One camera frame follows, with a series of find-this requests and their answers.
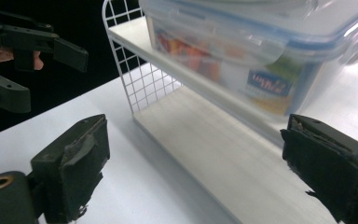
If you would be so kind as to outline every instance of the white table surface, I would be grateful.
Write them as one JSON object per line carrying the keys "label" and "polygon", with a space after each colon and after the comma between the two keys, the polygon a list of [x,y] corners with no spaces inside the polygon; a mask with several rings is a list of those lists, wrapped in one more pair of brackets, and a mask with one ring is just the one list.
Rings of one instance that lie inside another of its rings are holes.
{"label": "white table surface", "polygon": [[29,174],[36,153],[97,114],[108,119],[111,160],[77,223],[237,223],[133,122],[119,78],[1,132],[0,173]]}

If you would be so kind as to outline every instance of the clear plastic container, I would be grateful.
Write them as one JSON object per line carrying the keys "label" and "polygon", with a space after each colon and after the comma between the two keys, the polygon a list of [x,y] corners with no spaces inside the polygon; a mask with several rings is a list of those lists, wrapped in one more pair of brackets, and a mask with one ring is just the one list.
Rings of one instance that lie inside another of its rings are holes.
{"label": "clear plastic container", "polygon": [[140,0],[153,48],[285,116],[358,61],[358,0]]}

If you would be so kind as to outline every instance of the blue container lid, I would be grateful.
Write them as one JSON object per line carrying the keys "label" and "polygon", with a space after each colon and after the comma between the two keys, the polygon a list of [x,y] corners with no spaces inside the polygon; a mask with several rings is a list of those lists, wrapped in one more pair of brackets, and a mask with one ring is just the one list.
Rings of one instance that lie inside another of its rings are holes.
{"label": "blue container lid", "polygon": [[358,57],[358,0],[140,0],[146,15],[297,57]]}

